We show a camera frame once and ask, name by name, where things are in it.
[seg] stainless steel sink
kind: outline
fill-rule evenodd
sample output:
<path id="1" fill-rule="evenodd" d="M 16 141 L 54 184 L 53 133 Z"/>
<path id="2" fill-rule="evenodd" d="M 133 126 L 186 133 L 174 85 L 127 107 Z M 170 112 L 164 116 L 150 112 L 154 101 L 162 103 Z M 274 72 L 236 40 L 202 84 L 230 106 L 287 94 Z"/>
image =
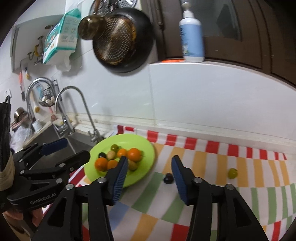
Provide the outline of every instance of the stainless steel sink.
<path id="1" fill-rule="evenodd" d="M 31 143 L 50 143 L 58 139 L 58 136 L 54 130 L 53 126 L 48 127 L 43 133 L 37 136 Z M 80 134 L 80 133 L 73 133 L 71 136 L 67 137 L 68 139 L 68 146 L 60 151 L 52 153 L 48 156 L 43 156 L 33 167 L 32 169 L 42 169 L 48 167 L 54 167 L 56 163 L 60 162 L 61 160 L 72 156 L 73 154 L 80 152 L 82 150 L 90 151 L 94 143 L 89 141 L 89 136 Z"/>

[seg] green tomato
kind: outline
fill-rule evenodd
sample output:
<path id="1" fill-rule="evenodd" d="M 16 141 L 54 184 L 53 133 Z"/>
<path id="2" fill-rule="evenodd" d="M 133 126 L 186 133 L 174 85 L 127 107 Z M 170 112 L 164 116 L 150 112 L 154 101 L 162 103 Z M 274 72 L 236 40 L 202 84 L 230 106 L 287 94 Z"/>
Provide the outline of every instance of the green tomato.
<path id="1" fill-rule="evenodd" d="M 112 151 L 118 152 L 119 147 L 116 144 L 113 144 L 110 148 Z"/>
<path id="2" fill-rule="evenodd" d="M 234 169 L 234 168 L 229 169 L 229 171 L 228 171 L 228 178 L 229 179 L 234 179 L 237 177 L 237 175 L 238 175 L 238 173 L 237 173 L 236 169 Z"/>

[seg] white cup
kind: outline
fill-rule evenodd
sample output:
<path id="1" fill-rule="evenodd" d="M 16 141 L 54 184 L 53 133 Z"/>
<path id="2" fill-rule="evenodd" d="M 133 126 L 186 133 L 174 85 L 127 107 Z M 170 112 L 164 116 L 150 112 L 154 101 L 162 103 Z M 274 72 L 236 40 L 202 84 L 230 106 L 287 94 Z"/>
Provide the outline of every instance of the white cup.
<path id="1" fill-rule="evenodd" d="M 36 132 L 38 132 L 38 131 L 40 131 L 42 129 L 42 124 L 41 124 L 41 122 L 40 122 L 39 119 L 36 120 L 36 121 L 34 121 L 33 124 L 32 124 L 32 126 L 33 126 L 33 128 L 34 128 L 34 130 Z"/>

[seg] dark purple fruit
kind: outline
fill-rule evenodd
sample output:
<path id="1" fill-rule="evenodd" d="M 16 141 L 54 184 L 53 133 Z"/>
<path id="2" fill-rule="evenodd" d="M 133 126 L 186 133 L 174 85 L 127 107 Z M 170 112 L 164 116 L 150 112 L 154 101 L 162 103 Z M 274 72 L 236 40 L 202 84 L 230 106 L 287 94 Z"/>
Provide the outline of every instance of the dark purple fruit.
<path id="1" fill-rule="evenodd" d="M 104 152 L 100 152 L 99 155 L 98 155 L 98 157 L 104 157 L 104 158 L 106 158 L 107 156 L 106 156 L 106 154 Z"/>
<path id="2" fill-rule="evenodd" d="M 171 173 L 167 173 L 163 179 L 165 184 L 172 184 L 174 182 L 174 177 Z"/>

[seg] finger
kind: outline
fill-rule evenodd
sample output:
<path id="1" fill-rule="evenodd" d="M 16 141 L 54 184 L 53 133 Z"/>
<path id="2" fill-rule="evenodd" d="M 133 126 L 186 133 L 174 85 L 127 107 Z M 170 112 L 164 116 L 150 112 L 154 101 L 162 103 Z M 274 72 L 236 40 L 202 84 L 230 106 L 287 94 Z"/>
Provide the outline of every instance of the finger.
<path id="1" fill-rule="evenodd" d="M 41 223 L 41 220 L 43 218 L 43 212 L 42 212 L 42 209 L 39 208 L 39 209 L 36 209 L 36 210 L 33 210 L 32 211 L 32 223 L 38 227 L 39 224 Z"/>
<path id="2" fill-rule="evenodd" d="M 11 208 L 9 210 L 7 210 L 6 212 L 4 212 L 7 216 L 15 219 L 15 220 L 23 220 L 24 216 L 22 213 L 19 213 L 18 211 L 16 211 L 15 209 Z"/>

